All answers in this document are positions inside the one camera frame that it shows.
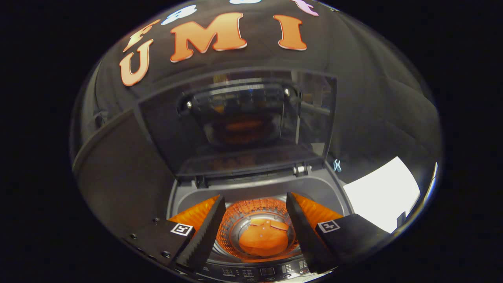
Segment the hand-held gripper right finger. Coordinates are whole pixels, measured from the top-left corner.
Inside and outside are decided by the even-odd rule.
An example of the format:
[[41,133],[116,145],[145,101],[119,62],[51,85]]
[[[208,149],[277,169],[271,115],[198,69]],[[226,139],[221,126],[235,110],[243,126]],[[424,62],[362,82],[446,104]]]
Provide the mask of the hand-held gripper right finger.
[[294,192],[287,193],[286,208],[311,272],[353,266],[391,240],[391,233],[356,213],[342,216]]

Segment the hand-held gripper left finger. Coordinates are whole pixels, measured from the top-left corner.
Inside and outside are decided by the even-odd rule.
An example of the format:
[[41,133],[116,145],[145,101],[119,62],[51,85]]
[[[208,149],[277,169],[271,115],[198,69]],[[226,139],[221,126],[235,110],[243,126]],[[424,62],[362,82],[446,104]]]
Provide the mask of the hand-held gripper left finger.
[[226,212],[216,195],[167,220],[153,220],[122,237],[141,255],[170,270],[200,272],[216,241]]

